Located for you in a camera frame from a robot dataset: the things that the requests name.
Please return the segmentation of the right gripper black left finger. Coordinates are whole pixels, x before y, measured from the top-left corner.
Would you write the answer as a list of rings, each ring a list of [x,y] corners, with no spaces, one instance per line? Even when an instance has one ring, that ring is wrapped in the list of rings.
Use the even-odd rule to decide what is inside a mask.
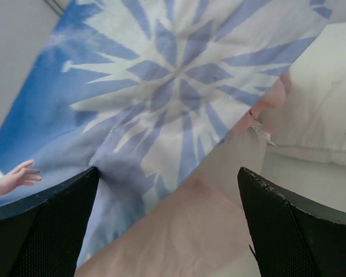
[[[99,172],[82,173],[0,207],[1,276],[73,276]]]

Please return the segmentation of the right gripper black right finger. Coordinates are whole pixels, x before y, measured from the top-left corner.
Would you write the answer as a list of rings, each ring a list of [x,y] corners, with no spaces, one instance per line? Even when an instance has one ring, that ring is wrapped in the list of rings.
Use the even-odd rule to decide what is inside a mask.
[[[242,167],[238,186],[261,276],[346,276],[346,213]]]

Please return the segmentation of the pink pillowcase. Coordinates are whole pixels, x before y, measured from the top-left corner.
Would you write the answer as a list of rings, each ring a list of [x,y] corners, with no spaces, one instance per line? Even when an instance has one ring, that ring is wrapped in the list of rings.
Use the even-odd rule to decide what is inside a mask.
[[[77,276],[258,276],[237,174],[259,173],[266,140],[251,124],[281,106],[281,76],[192,175],[123,236],[76,270]]]

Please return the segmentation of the blue Frozen print pillowcase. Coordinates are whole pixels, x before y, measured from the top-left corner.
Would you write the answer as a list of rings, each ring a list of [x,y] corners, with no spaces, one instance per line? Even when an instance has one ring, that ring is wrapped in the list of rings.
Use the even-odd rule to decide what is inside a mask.
[[[33,159],[43,179],[0,206],[97,167],[83,263],[177,189],[336,6],[71,1],[0,128],[0,169]]]

